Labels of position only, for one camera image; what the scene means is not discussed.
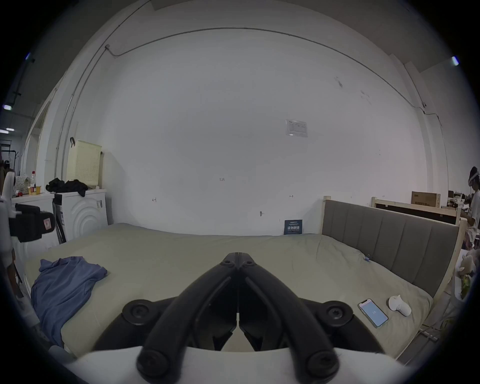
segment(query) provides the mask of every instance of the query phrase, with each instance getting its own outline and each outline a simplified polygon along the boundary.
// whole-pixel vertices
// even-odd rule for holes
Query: ceiling
[[[154,9],[187,0],[152,0]],[[419,72],[452,56],[435,30],[402,0],[278,0],[327,15]]]
[[[62,77],[87,40],[110,17],[135,0],[75,2],[46,31],[32,51],[36,61],[25,73],[15,113],[1,113],[2,126],[26,134],[43,100]],[[154,9],[188,0],[152,0]],[[279,0],[332,17],[364,35],[385,53],[409,61],[421,72],[452,53],[437,33],[403,0]]]

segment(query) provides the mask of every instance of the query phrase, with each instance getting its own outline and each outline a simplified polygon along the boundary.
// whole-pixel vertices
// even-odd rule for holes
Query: gray upholstered headboard
[[[458,258],[464,220],[456,226],[334,200],[324,204],[323,235],[370,255],[435,299],[444,290]]]

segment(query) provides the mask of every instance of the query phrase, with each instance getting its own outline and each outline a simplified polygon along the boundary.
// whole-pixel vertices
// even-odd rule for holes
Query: plastic bottle
[[[32,177],[30,179],[30,193],[36,193],[36,180],[35,180],[35,171],[32,172]]]

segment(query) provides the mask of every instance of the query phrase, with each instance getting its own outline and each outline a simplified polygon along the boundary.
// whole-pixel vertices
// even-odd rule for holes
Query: white shirt
[[[473,226],[468,227],[468,236],[470,237],[470,242],[473,244],[475,237],[477,236],[477,228],[480,221],[480,190],[476,191],[472,197],[468,215],[475,220]]]

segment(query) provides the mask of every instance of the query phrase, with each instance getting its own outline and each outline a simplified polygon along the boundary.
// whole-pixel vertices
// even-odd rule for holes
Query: blue cloth
[[[39,272],[32,286],[32,306],[45,335],[63,347],[62,326],[88,301],[93,286],[107,270],[73,256],[54,262],[42,259]]]

